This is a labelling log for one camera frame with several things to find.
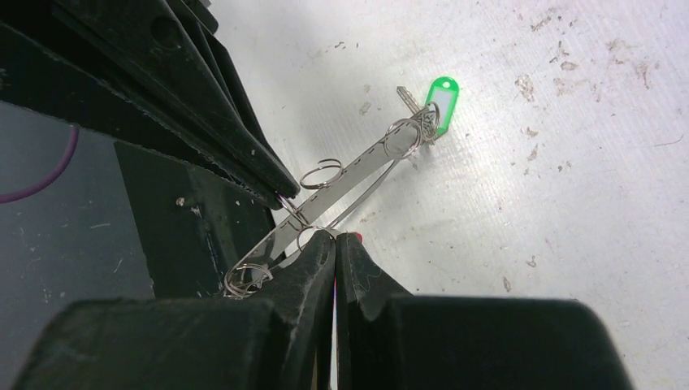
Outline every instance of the metal clip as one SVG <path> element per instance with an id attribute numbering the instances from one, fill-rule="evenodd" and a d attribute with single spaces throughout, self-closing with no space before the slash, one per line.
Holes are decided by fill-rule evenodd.
<path id="1" fill-rule="evenodd" d="M 317 189 L 317 191 L 298 207 L 282 195 L 278 196 L 289 216 L 227 272 L 223 281 L 225 287 L 223 295 L 241 299 L 258 291 L 263 281 L 271 280 L 277 272 L 297 259 L 299 252 L 293 253 L 282 262 L 276 260 L 294 241 L 297 241 L 297 246 L 301 251 L 299 239 L 305 230 L 326 230 L 334 238 L 338 234 L 335 226 L 359 207 L 383 183 L 401 160 L 411 157 L 421 145 L 435 139 L 439 117 L 438 106 L 433 102 L 429 103 L 411 118 L 400 119 L 393 123 L 383 138 L 366 149 L 347 167 L 343 168 L 340 160 L 336 158 L 327 158 L 318 162 L 319 164 L 327 163 L 327 165 L 306 172 L 300 179 L 300 184 L 305 189 Z M 309 221 L 318 219 L 345 194 L 388 163 L 390 165 L 383 174 L 332 222 L 325 227 L 311 226 Z M 338 172 L 322 183 L 305 184 L 305 180 L 310 175 L 328 168 L 337 168 Z M 252 275 L 246 275 L 245 271 L 248 269 L 256 272 L 252 271 Z"/>

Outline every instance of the silver key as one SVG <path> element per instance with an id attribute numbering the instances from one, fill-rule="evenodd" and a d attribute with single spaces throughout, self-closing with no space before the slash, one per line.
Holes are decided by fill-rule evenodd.
<path id="1" fill-rule="evenodd" d="M 412 118 L 418 118 L 420 117 L 420 115 L 424 115 L 421 113 L 422 107 L 416 102 L 416 99 L 414 99 L 414 96 L 412 96 L 411 92 L 409 92 L 407 88 L 397 87 L 397 94 L 400 95 L 402 101 L 407 105 L 407 107 L 411 111 L 413 115 Z M 424 134 L 423 140 L 433 145 L 433 141 L 436 140 L 436 130 L 431 126 L 432 119 L 428 119 L 428 115 L 429 113 L 426 113 L 426 117 L 424 118 L 425 120 L 422 121 Z"/>
<path id="2" fill-rule="evenodd" d="M 421 106 L 416 102 L 414 96 L 405 87 L 397 87 L 397 94 L 400 95 L 402 101 L 409 107 L 412 115 L 415 115 L 421 110 Z"/>

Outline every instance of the black panel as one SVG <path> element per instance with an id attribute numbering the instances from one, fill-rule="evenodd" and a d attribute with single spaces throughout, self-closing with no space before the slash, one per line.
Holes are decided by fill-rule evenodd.
<path id="1" fill-rule="evenodd" d="M 158 298 L 208 297 L 275 226 L 271 212 L 209 172 L 115 144 Z"/>

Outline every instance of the gray floor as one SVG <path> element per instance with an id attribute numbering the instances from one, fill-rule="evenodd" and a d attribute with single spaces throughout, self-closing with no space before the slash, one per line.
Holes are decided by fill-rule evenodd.
<path id="1" fill-rule="evenodd" d="M 63 154 L 69 127 L 0 103 L 0 193 L 33 184 Z M 50 319 L 84 299 L 151 298 L 112 140 L 82 131 L 64 174 L 0 205 L 0 388 Z"/>

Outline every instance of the black plastic part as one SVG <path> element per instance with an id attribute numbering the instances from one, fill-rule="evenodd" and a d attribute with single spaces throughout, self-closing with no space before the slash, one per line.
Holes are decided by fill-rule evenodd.
<path id="1" fill-rule="evenodd" d="M 598 318 L 574 301 L 393 298 L 397 388 L 631 389 Z"/>
<path id="2" fill-rule="evenodd" d="M 317 232 L 248 301 L 87 304 L 68 311 L 44 335 L 17 388 L 324 390 L 333 271 L 342 390 L 631 388 L 587 307 L 413 297 L 371 261 L 354 234 L 335 244 L 326 232 Z"/>
<path id="3" fill-rule="evenodd" d="M 337 237 L 336 280 L 338 388 L 393 388 L 392 334 L 380 314 L 391 297 L 411 294 L 371 260 L 353 233 Z"/>
<path id="4" fill-rule="evenodd" d="M 299 187 L 208 17 L 181 0 L 3 5 L 0 99 L 204 167 L 279 209 L 275 195 Z"/>
<path id="5" fill-rule="evenodd" d="M 269 209 L 201 168 L 115 143 L 157 298 L 209 297 L 275 223 Z"/>
<path id="6" fill-rule="evenodd" d="M 309 389 L 312 382 L 318 389 L 329 386 L 334 276 L 335 241 L 319 231 L 291 266 L 251 298 L 273 302 L 290 327 L 280 388 Z"/>
<path id="7" fill-rule="evenodd" d="M 87 301 L 48 326 L 14 388 L 280 388 L 284 335 L 266 301 Z"/>

